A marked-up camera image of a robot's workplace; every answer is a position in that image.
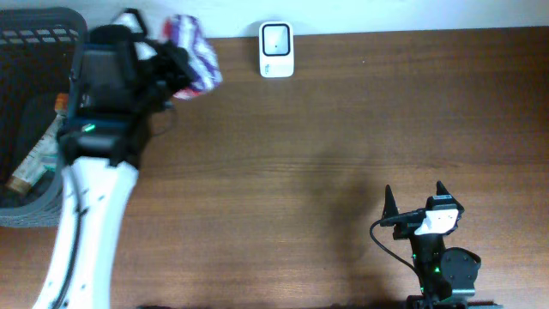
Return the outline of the red purple pad package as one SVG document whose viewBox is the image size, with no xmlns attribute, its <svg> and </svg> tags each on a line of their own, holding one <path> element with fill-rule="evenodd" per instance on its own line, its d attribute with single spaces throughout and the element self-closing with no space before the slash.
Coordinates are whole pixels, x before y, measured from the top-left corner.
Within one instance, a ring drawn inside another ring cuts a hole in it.
<svg viewBox="0 0 549 309">
<path fill-rule="evenodd" d="M 173 97 L 191 100 L 213 91 L 223 82 L 217 54 L 203 34 L 200 22 L 192 15 L 172 15 L 166 18 L 161 40 L 170 40 L 189 54 L 191 70 L 196 79 Z"/>
</svg>

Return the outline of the small orange tissue pack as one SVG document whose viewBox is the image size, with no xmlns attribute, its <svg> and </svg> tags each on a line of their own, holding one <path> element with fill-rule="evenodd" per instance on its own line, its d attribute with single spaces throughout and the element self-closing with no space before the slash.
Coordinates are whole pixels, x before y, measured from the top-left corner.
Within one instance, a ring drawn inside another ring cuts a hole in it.
<svg viewBox="0 0 549 309">
<path fill-rule="evenodd" d="M 69 95 L 65 93 L 57 94 L 54 110 L 57 114 L 65 114 L 68 109 Z"/>
</svg>

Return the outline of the white floral cream tube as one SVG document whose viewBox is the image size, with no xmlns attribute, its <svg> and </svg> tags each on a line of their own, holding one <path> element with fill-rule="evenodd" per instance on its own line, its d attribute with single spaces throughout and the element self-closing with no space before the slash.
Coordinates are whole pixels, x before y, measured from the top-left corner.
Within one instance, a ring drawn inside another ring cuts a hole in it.
<svg viewBox="0 0 549 309">
<path fill-rule="evenodd" d="M 55 171 L 57 166 L 56 137 L 62 122 L 63 116 L 57 115 L 54 118 L 44 135 L 12 173 L 6 184 L 8 189 L 25 195 L 46 172 Z"/>
</svg>

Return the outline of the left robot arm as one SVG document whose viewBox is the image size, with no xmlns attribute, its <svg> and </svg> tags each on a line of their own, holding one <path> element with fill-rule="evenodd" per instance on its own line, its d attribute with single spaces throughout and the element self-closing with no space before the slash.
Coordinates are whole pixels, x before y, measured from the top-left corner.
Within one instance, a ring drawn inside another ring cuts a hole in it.
<svg viewBox="0 0 549 309">
<path fill-rule="evenodd" d="M 107 308 L 125 208 L 151 118 L 195 80 L 189 53 L 126 26 L 95 28 L 57 133 L 63 204 L 38 308 Z"/>
</svg>

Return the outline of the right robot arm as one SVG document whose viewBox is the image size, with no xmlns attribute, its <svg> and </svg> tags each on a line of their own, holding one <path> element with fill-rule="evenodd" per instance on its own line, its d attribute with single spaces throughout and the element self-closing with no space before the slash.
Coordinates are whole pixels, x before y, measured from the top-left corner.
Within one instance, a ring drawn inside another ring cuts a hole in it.
<svg viewBox="0 0 549 309">
<path fill-rule="evenodd" d="M 458 228 L 463 206 L 448 192 L 442 182 L 436 183 L 436 194 L 427 198 L 425 207 L 401 213 L 390 186 L 385 187 L 383 213 L 376 226 L 392 227 L 393 239 L 409 240 L 412 261 L 409 263 L 387 247 L 379 247 L 405 264 L 417 276 L 420 295 L 410 295 L 404 308 L 499 308 L 493 301 L 476 301 L 474 283 L 481 267 L 477 254 L 460 247 L 448 247 L 444 238 Z"/>
</svg>

